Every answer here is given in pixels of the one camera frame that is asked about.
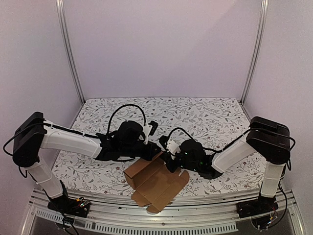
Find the brown cardboard paper box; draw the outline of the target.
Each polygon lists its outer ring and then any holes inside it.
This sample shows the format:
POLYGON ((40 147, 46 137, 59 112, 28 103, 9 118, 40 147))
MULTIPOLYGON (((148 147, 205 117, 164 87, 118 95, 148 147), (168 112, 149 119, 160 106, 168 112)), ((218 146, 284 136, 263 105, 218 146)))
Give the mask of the brown cardboard paper box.
POLYGON ((188 171, 178 168, 171 173, 161 154, 151 161, 139 159, 124 170, 127 183, 134 189, 131 199, 139 207, 147 207, 149 214, 160 213, 189 182, 188 171))

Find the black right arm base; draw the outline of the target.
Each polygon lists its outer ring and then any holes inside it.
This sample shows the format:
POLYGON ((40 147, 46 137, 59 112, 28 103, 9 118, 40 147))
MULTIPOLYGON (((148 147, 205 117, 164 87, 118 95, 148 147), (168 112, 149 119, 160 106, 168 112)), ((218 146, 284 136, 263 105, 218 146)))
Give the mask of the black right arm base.
POLYGON ((236 204, 237 214, 240 218, 251 217, 278 209, 276 196, 273 198, 263 197, 260 193, 258 198, 239 202, 236 204))

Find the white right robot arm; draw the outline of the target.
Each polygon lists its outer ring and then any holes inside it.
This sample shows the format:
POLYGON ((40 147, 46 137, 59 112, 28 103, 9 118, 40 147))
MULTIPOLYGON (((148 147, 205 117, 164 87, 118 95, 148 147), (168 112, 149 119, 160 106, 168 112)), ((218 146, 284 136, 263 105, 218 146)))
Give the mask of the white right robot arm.
POLYGON ((169 135, 161 136, 159 143, 165 151, 161 158, 170 172, 180 167, 209 180, 220 177, 249 155, 259 153, 267 164, 261 196, 253 202, 256 213, 264 213, 271 207, 271 198, 276 195, 284 168, 290 165, 295 146, 287 126, 262 117, 253 117, 249 128, 221 150, 205 148, 192 137, 177 144, 169 135))

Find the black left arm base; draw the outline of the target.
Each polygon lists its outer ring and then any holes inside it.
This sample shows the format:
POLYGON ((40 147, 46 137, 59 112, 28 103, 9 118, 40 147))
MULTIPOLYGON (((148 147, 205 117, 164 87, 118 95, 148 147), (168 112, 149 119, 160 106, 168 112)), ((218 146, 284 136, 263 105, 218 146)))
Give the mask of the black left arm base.
POLYGON ((51 199, 48 195, 49 203, 48 208, 54 211, 58 211, 61 214, 70 214, 73 216, 87 218, 90 209, 90 200, 84 197, 71 199, 68 196, 67 189, 62 181, 62 195, 51 199))

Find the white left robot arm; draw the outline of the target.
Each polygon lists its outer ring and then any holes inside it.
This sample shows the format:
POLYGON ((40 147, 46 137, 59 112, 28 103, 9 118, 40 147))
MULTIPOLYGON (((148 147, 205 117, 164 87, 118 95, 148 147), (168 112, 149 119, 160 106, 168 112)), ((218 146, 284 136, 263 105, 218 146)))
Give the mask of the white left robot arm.
POLYGON ((39 157, 40 149, 73 152, 99 161, 126 162, 136 157, 151 161, 161 152, 156 143, 149 141, 156 128, 154 121, 143 125, 125 121, 116 131, 90 135, 55 125, 44 119, 42 113, 35 112, 13 136, 12 159, 30 173, 61 212, 69 212, 72 200, 66 197, 61 181, 39 157))

